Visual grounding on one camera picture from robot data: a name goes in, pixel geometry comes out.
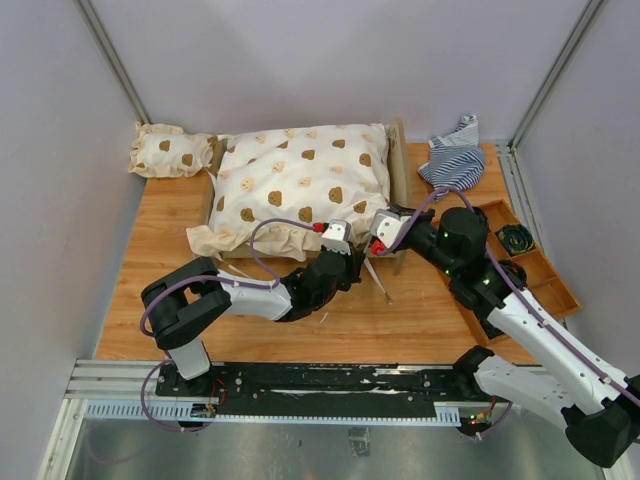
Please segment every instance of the brown heart pattern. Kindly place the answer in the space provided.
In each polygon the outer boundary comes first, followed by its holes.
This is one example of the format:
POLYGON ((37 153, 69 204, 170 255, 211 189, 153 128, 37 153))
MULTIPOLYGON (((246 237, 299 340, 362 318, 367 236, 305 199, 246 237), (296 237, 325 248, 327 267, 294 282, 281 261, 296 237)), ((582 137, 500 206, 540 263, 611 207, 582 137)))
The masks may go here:
POLYGON ((342 188, 334 187, 329 190, 329 200, 333 203, 342 203, 342 188))
POLYGON ((298 218, 306 223, 311 223, 313 221, 313 210, 311 207, 303 207, 298 210, 298 218))
POLYGON ((270 192, 267 196, 267 201, 270 205, 274 205, 276 207, 282 206, 282 192, 276 190, 274 192, 270 192))
POLYGON ((367 201, 363 200, 361 202, 356 203, 353 206, 353 211, 356 213, 364 213, 366 208, 367 208, 367 201))
POLYGON ((255 222, 256 218, 253 216, 253 210, 250 208, 243 208, 240 210, 240 218, 245 222, 255 222))
POLYGON ((368 153, 363 153, 360 155, 360 165, 364 165, 365 167, 371 166, 371 155, 368 153))

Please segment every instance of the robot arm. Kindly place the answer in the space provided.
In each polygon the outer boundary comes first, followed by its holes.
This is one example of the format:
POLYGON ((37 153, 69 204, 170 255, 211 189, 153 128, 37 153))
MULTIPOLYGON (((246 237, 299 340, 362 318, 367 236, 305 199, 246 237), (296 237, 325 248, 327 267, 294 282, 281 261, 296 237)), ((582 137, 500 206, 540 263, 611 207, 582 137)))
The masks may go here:
POLYGON ((373 251, 416 251, 451 278, 449 289, 458 302, 525 347, 554 380, 520 369, 482 347, 467 352, 454 368, 472 377, 483 392, 513 401, 564 429, 583 456, 611 467, 640 434, 640 408, 629 398, 640 394, 640 376, 628 378, 562 328, 526 289, 526 275, 512 264, 498 265, 503 273, 497 271, 485 255, 488 230, 477 211, 449 209, 436 227, 430 210, 407 229, 412 213, 378 211, 371 226, 373 251), (616 385, 624 385, 626 391, 616 385))
MULTIPOLYGON (((573 446, 593 463, 612 466, 640 435, 640 376, 628 378, 562 328, 526 289, 526 274, 517 265, 487 258, 488 229, 479 211, 451 208, 437 227, 433 216, 433 210, 419 215, 409 209, 379 210, 371 225, 372 251, 414 250, 450 277, 449 289, 460 304, 523 345, 553 379, 511 365, 482 347, 463 355, 454 369, 480 391, 516 402, 565 429, 573 446)), ((199 258, 144 290, 156 343, 185 380, 195 382, 209 371, 198 335, 220 315, 293 321, 360 281, 364 253, 348 242, 349 225, 332 221, 322 230, 320 255, 279 284, 252 281, 249 287, 246 279, 218 272, 210 259, 199 258), (206 280, 189 284, 200 296, 189 304, 185 279, 194 276, 206 280)))
POLYGON ((172 358, 185 380, 209 371, 211 362, 198 336, 220 315, 290 322, 322 308, 338 290, 348 291, 360 282, 365 255, 348 241, 349 224, 334 220, 318 225, 322 226, 318 230, 324 230, 318 257, 275 285, 218 271, 211 258, 200 257, 143 290, 156 345, 172 358), (189 283, 194 278, 201 280, 189 283), (187 287, 199 296, 191 303, 185 295, 187 287))

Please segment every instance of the cable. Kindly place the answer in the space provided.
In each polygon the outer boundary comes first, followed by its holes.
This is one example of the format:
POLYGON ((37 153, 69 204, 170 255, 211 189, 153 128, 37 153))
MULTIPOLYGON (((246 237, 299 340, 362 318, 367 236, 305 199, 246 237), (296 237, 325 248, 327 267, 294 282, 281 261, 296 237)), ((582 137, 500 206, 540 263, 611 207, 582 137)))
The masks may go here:
POLYGON ((226 277, 220 277, 218 275, 195 275, 193 277, 186 278, 186 279, 184 279, 184 280, 172 285, 171 287, 167 288, 160 295, 158 295, 156 298, 154 298, 151 301, 151 303, 149 303, 149 306, 147 306, 147 308, 144 310, 144 313, 142 314, 142 317, 140 318, 140 331, 144 335, 146 335, 147 337, 153 337, 153 332, 150 331, 150 330, 147 330, 147 327, 146 327, 146 322, 147 322, 147 318, 149 318, 149 314, 153 311, 154 308, 156 308, 158 306, 158 304, 162 300, 167 298, 173 292, 175 292, 177 290, 181 290, 181 289, 187 287, 188 285, 191 285, 192 283, 211 282, 211 281, 213 281, 213 282, 226 283, 226 284, 229 284, 229 285, 239 285, 241 287, 255 288, 257 290, 271 290, 271 289, 277 287, 280 284, 280 275, 278 275, 278 273, 275 270, 273 270, 272 268, 267 266, 262 260, 260 260, 258 258, 258 253, 257 253, 256 249, 253 246, 253 244, 255 242, 256 234, 258 233, 258 230, 260 228, 262 228, 264 225, 266 225, 268 223, 273 223, 273 222, 288 223, 290 225, 295 225, 297 227, 313 231, 313 227, 310 227, 309 225, 305 225, 304 223, 300 223, 300 222, 295 222, 293 220, 287 220, 286 218, 270 218, 269 220, 265 220, 263 222, 260 222, 256 226, 256 228, 253 229, 253 232, 251 233, 251 237, 249 238, 249 248, 251 249, 251 255, 253 256, 253 259, 258 263, 258 265, 260 265, 264 270, 266 270, 268 273, 270 273, 273 276, 273 278, 274 278, 274 282, 273 283, 271 283, 271 284, 260 284, 260 283, 250 282, 250 281, 244 281, 244 280, 237 280, 237 279, 231 279, 231 278, 226 278, 226 277))
POLYGON ((211 425, 211 423, 213 422, 209 422, 206 425, 202 426, 202 427, 172 427, 170 425, 165 425, 164 423, 156 420, 155 418, 153 418, 153 415, 151 415, 151 412, 149 411, 149 408, 147 407, 147 404, 144 400, 144 394, 147 390, 147 384, 149 383, 149 380, 151 380, 151 377, 153 376, 154 373, 156 373, 156 371, 158 371, 160 368, 164 367, 165 365, 169 365, 172 364, 173 360, 163 360, 162 362, 160 362, 158 365, 156 365, 155 367, 153 367, 151 369, 151 371, 149 371, 149 373, 147 374, 147 376, 145 377, 145 379, 142 381, 142 388, 140 388, 140 406, 142 407, 142 412, 144 413, 144 415, 147 417, 147 419, 153 423, 154 425, 162 428, 163 430, 166 430, 167 432, 199 432, 201 430, 204 430, 205 428, 207 428, 209 425, 211 425))
POLYGON ((491 406, 489 407, 489 410, 482 412, 482 415, 491 415, 491 413, 493 412, 493 409, 496 408, 496 403, 498 403, 498 397, 496 397, 495 395, 491 396, 491 406))
MULTIPOLYGON (((413 212, 413 214, 411 215, 411 218, 409 218, 409 220, 405 222, 404 227, 400 229, 400 233, 398 234, 396 240, 393 242, 391 247, 382 251, 380 255, 387 255, 389 253, 392 253, 392 251, 395 250, 400 245, 400 243, 402 242, 404 237, 407 235, 408 231, 411 229, 413 224, 417 221, 418 217, 420 216, 422 211, 425 209, 425 207, 433 201, 436 195, 443 192, 454 192, 456 195, 458 195, 458 197, 460 197, 460 199, 468 209, 473 210, 473 206, 471 205, 471 202, 466 197, 466 195, 464 195, 459 189, 455 187, 435 188, 433 192, 431 192, 431 194, 427 196, 424 202, 422 202, 422 205, 420 205, 420 207, 418 207, 415 210, 415 212, 413 212)), ((578 348, 576 348, 569 340, 567 340, 551 323, 545 322, 545 319, 542 317, 542 315, 535 308, 533 308, 533 306, 529 303, 529 301, 526 299, 524 294, 518 289, 518 287, 515 286, 515 284, 511 281, 507 273, 502 269, 502 267, 500 266, 500 262, 491 251, 491 248, 489 247, 488 243, 486 246, 486 250, 487 250, 487 256, 489 257, 489 260, 491 261, 495 269, 498 271, 498 274, 500 275, 500 277, 509 286, 509 288, 516 295, 518 300, 520 300, 520 302, 526 307, 527 311, 537 320, 540 326, 546 328, 556 340, 558 340, 564 347, 567 348, 567 350, 573 353, 582 363, 584 363, 589 369, 591 369, 596 375, 598 375, 600 377, 601 382, 605 384, 608 383, 613 388, 615 388, 618 392, 620 392, 621 395, 625 396, 627 399, 633 402, 638 408, 640 408, 640 398, 636 397, 631 392, 627 391, 622 385, 620 385, 618 382, 613 380, 609 375, 607 375, 607 373, 604 370, 598 367, 586 355, 584 355, 580 350, 578 350, 578 348)))
POLYGON ((220 402, 218 403, 218 407, 221 407, 222 405, 224 405, 224 401, 227 399, 227 386, 219 378, 216 378, 215 382, 213 382, 213 390, 211 391, 211 396, 209 397, 209 403, 211 403, 211 400, 216 394, 216 387, 217 387, 216 382, 222 385, 222 388, 224 388, 222 392, 222 397, 220 398, 220 402))
POLYGON ((513 407, 513 403, 509 402, 507 404, 507 408, 505 408, 504 412, 502 412, 502 415, 500 415, 500 418, 498 420, 496 420, 495 422, 493 422, 493 424, 489 428, 487 428, 484 432, 482 432, 480 434, 480 438, 484 438, 488 433, 491 433, 496 428, 498 428, 498 425, 500 425, 502 422, 504 422, 504 419, 507 418, 507 415, 511 411, 511 407, 513 407))
POLYGON ((256 226, 256 228, 253 229, 253 232, 251 232, 251 237, 249 237, 249 248, 251 249, 251 255, 253 256, 253 259, 256 261, 258 265, 260 265, 265 271, 273 275, 273 278, 276 279, 276 282, 273 285, 273 287, 275 288, 280 284, 280 275, 278 275, 271 267, 269 267, 262 260, 260 260, 260 258, 258 258, 258 252, 256 251, 255 248, 253 248, 253 243, 255 242, 256 234, 258 233, 258 230, 260 230, 265 225, 273 222, 287 223, 289 225, 293 225, 295 227, 300 227, 300 228, 304 228, 306 230, 311 230, 311 231, 313 231, 313 227, 306 225, 304 223, 296 222, 295 220, 287 220, 286 218, 270 218, 268 220, 264 220, 260 222, 256 226))

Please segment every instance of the white pillow with brown hearts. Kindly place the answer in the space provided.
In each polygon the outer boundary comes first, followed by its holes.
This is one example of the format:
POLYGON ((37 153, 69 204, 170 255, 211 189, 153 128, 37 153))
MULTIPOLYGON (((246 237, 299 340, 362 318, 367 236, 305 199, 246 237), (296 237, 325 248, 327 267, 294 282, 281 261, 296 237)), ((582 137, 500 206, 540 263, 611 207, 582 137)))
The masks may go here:
MULTIPOLYGON (((312 224, 332 219, 352 224, 359 242, 375 211, 388 205, 384 125, 326 125, 253 132, 227 140, 214 182, 208 225, 187 230, 194 253, 232 251, 269 218, 312 224)), ((306 258, 320 249, 320 236, 273 223, 256 236, 258 251, 306 258)))
POLYGON ((188 135, 172 125, 136 124, 129 173, 141 177, 191 177, 209 166, 219 137, 188 135))

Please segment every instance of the small pillow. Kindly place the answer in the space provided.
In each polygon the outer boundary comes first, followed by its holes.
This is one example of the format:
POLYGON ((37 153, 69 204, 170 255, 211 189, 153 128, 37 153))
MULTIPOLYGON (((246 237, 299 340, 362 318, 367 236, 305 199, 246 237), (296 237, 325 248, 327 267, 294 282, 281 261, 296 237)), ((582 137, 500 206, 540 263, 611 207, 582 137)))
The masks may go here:
POLYGON ((218 137, 199 133, 187 135, 171 125, 136 124, 129 173, 141 177, 192 177, 207 167, 218 137))
MULTIPOLYGON (((187 230, 194 253, 232 251, 259 222, 285 218, 307 224, 347 220, 363 240, 373 215, 388 204, 384 125, 331 125, 238 135, 228 140, 217 176, 209 225, 187 230)), ((256 236, 258 251, 306 258, 320 236, 273 223, 256 236)))

